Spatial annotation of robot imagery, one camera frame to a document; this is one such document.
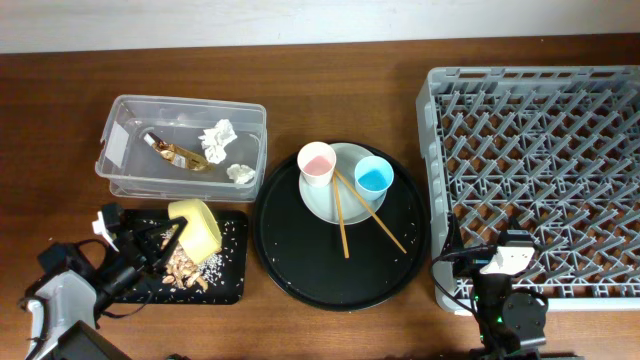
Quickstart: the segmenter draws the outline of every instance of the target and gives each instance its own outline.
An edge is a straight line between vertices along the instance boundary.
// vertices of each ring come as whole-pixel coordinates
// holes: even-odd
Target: chopsticks
[[[342,236],[342,249],[344,250],[344,258],[349,258],[349,246],[347,245],[347,233],[344,230],[344,218],[342,217],[342,206],[340,206],[340,192],[338,191],[338,179],[333,174],[333,194],[336,198],[336,207],[338,208],[338,217],[340,218],[340,235]]]
[[[404,249],[404,247],[402,247],[402,245],[400,244],[400,242],[398,241],[398,239],[396,239],[395,236],[393,236],[393,234],[391,233],[391,231],[389,231],[389,229],[385,226],[385,224],[382,222],[382,220],[380,220],[380,218],[378,217],[378,215],[376,215],[376,213],[371,210],[371,208],[369,207],[369,204],[367,204],[367,202],[360,196],[360,194],[358,194],[358,192],[356,191],[356,189],[353,188],[353,186],[351,185],[351,183],[349,183],[349,181],[347,181],[347,179],[344,178],[344,176],[342,176],[342,174],[340,174],[340,172],[338,171],[338,169],[334,170],[334,177],[333,177],[333,186],[334,186],[334,192],[336,193],[336,195],[338,194],[338,186],[335,180],[335,176],[338,176],[338,178],[347,186],[347,188],[353,193],[353,195],[356,196],[356,198],[358,199],[358,201],[360,201],[360,204],[362,204],[362,206],[364,206],[365,209],[367,209],[367,211],[369,212],[369,214],[371,214],[371,216],[376,220],[376,222],[378,223],[378,225],[380,225],[380,227],[382,228],[382,230],[384,230],[384,232],[387,233],[387,235],[389,235],[389,237],[391,238],[391,240],[393,240],[394,243],[396,243],[396,245],[400,248],[400,250],[403,253],[407,253],[407,250]],[[342,235],[342,243],[343,246],[345,246],[346,249],[346,235],[344,235],[344,224],[343,224],[343,220],[342,220],[342,210],[340,210],[340,203],[338,202],[338,215],[340,216],[340,229],[343,231],[343,235]]]

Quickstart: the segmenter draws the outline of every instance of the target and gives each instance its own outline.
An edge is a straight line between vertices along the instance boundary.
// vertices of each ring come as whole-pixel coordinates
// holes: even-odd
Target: white wall
[[[0,52],[640,32],[639,0],[4,0]]]

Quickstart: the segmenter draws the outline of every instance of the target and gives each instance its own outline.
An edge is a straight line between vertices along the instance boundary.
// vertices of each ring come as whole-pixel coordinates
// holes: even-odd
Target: pink cup
[[[336,152],[323,142],[308,143],[298,152],[298,167],[309,185],[326,186],[336,168]]]

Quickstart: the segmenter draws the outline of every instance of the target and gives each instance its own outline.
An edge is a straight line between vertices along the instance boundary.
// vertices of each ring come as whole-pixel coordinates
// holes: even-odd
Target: clear plastic container
[[[238,138],[225,147],[227,158],[211,171],[178,168],[143,140],[152,131],[167,143],[204,154],[198,136],[221,119],[229,119]],[[265,108],[257,104],[122,95],[102,133],[105,146],[96,173],[111,181],[116,196],[251,202],[264,177],[266,121]],[[232,164],[250,166],[255,177],[247,184],[234,184],[226,172]]]

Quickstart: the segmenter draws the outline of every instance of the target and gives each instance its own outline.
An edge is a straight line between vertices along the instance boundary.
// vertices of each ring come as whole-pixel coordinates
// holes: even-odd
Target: blue liquid
[[[372,170],[362,175],[358,179],[358,182],[363,188],[369,191],[380,191],[387,187],[387,180],[378,170]]]

